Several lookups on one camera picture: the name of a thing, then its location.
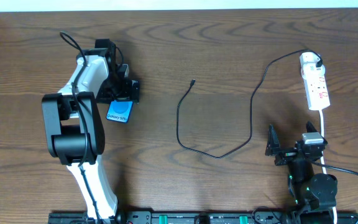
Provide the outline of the blue Galaxy smartphone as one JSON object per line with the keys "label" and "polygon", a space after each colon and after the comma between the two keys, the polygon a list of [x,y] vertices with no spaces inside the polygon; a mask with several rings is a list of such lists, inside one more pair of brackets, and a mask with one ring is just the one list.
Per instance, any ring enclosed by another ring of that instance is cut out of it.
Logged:
{"label": "blue Galaxy smartphone", "polygon": [[127,123],[131,115],[132,101],[112,101],[106,115],[106,119],[110,121]]}

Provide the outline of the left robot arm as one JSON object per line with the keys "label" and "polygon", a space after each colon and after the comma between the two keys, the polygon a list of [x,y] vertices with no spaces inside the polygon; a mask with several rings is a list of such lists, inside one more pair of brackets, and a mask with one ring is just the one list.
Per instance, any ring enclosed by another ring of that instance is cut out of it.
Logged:
{"label": "left robot arm", "polygon": [[103,166],[105,132],[98,104],[109,105],[107,119],[126,123],[139,103],[140,83],[129,78],[129,66],[117,63],[120,49],[97,39],[92,49],[79,50],[76,68],[57,92],[42,98],[47,148],[74,176],[87,211],[86,222],[122,223],[117,196]]}

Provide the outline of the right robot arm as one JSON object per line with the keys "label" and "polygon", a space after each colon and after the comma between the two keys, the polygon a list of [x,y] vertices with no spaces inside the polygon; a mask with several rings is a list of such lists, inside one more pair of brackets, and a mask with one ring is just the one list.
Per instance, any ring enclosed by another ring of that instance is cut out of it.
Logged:
{"label": "right robot arm", "polygon": [[315,173],[312,163],[323,156],[327,140],[311,122],[306,133],[293,147],[281,147],[273,125],[268,128],[266,156],[273,156],[276,166],[288,167],[288,191],[296,208],[283,219],[286,223],[328,223],[333,220],[329,211],[336,206],[337,178]]}

